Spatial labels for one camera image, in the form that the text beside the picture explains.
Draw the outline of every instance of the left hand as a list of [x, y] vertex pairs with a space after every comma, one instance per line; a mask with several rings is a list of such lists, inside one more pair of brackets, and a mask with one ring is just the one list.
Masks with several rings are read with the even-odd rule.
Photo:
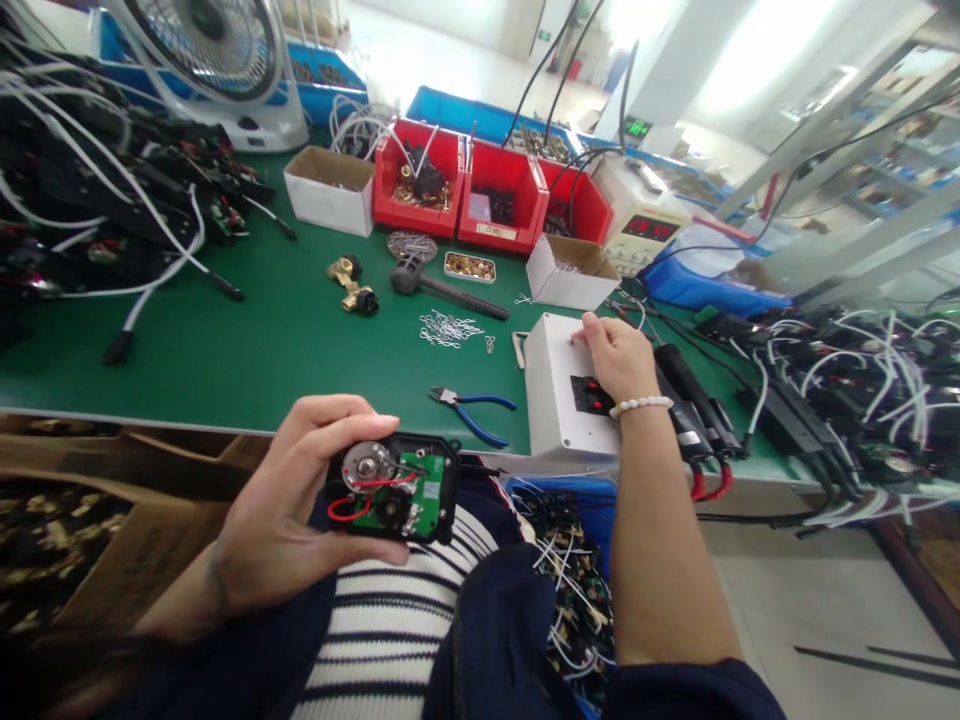
[[138, 631], [189, 642], [227, 618], [279, 605], [345, 565], [367, 559], [406, 564], [403, 543], [306, 525], [330, 458], [357, 442], [386, 437], [399, 424], [355, 395], [298, 400], [219, 538], [148, 611]]

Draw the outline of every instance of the sleeve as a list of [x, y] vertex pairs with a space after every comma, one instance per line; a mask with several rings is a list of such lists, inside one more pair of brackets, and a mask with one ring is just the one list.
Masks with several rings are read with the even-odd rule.
[[746, 663], [636, 665], [621, 668], [607, 689], [602, 720], [786, 720]]

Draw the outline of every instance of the green workbench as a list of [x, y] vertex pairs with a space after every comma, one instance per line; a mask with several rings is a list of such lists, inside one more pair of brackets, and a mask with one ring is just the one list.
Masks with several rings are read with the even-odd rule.
[[[495, 393], [514, 400], [516, 412], [481, 403], [471, 406], [470, 413], [510, 441], [503, 452], [529, 455], [524, 374], [517, 368], [510, 333], [531, 330], [545, 311], [578, 313], [514, 304], [530, 288], [522, 260], [505, 257], [495, 258], [494, 285], [451, 282], [509, 308], [506, 322], [425, 291], [395, 294], [389, 284], [394, 260], [387, 252], [387, 233], [360, 238], [296, 221], [283, 182], [287, 161], [275, 156], [251, 164], [279, 190], [272, 209], [296, 229], [299, 241], [287, 240], [271, 220], [252, 211], [250, 237], [233, 248], [208, 246], [202, 253], [203, 262], [242, 288], [246, 300], [229, 300], [193, 268], [184, 268], [147, 304], [130, 352], [116, 367], [103, 365], [100, 358], [136, 296], [32, 308], [25, 320], [34, 336], [0, 353], [0, 409], [271, 432], [298, 397], [349, 392], [363, 395], [380, 412], [399, 415], [403, 430], [455, 437], [466, 449], [492, 451], [451, 408], [428, 398], [431, 386], [441, 385], [464, 395]], [[448, 279], [443, 277], [443, 250], [441, 246], [427, 273]], [[466, 251], [492, 255], [476, 248]], [[356, 254], [362, 283], [380, 298], [380, 311], [372, 318], [344, 312], [344, 291], [326, 276], [327, 266], [345, 253]], [[483, 335], [459, 350], [421, 339], [420, 316], [431, 309], [476, 318], [485, 335], [496, 337], [494, 352], [487, 354]], [[677, 341], [662, 324], [657, 327], [665, 341]], [[679, 345], [686, 348], [682, 340]], [[742, 431], [747, 415], [734, 399], [732, 379], [698, 353], [685, 356]], [[741, 365], [752, 377], [749, 365]], [[797, 477], [759, 436], [753, 457], [740, 463], [737, 473], [770, 480]]]

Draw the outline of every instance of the needle-nose pliers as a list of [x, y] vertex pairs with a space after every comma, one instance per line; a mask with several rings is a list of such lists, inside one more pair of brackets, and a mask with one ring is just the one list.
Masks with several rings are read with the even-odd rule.
[[447, 390], [446, 388], [437, 386], [432, 388], [430, 397], [436, 400], [438, 403], [449, 405], [456, 410], [457, 414], [463, 419], [463, 422], [466, 423], [467, 427], [473, 430], [473, 434], [483, 440], [485, 443], [493, 445], [495, 448], [505, 448], [510, 444], [509, 441], [504, 440], [501, 437], [497, 437], [492, 433], [488, 433], [482, 427], [477, 425], [473, 418], [467, 414], [467, 411], [460, 407], [460, 403], [492, 402], [497, 403], [498, 405], [503, 405], [510, 410], [516, 410], [517, 404], [512, 400], [507, 400], [499, 395], [467, 395], [466, 397], [460, 397], [453, 390]]

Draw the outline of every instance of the brass fitting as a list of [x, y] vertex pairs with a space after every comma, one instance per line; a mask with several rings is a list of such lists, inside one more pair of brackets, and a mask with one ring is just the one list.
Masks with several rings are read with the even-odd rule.
[[353, 255], [343, 255], [327, 267], [327, 277], [339, 282], [347, 291], [347, 296], [340, 302], [340, 306], [347, 312], [373, 315], [380, 309], [380, 302], [369, 286], [361, 287], [356, 281], [355, 278], [360, 277], [361, 272], [360, 263]]

